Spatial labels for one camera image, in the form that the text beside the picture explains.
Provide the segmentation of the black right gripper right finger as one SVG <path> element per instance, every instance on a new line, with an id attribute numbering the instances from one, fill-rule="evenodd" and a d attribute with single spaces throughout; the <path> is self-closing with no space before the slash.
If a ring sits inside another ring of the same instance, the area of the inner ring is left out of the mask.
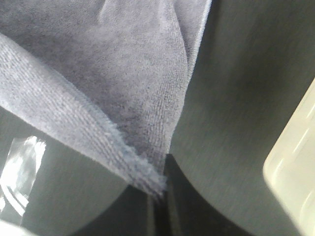
<path id="1" fill-rule="evenodd" d="M 166 222 L 171 236 L 249 236 L 212 207 L 192 186 L 171 154 L 166 155 Z"/>

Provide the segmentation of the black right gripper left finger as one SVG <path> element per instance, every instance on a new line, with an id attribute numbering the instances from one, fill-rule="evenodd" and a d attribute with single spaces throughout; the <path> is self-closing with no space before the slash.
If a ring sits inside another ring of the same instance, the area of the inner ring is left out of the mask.
<path id="1" fill-rule="evenodd" d="M 146 236 L 148 234 L 148 195 L 127 187 L 117 200 L 75 236 Z"/>

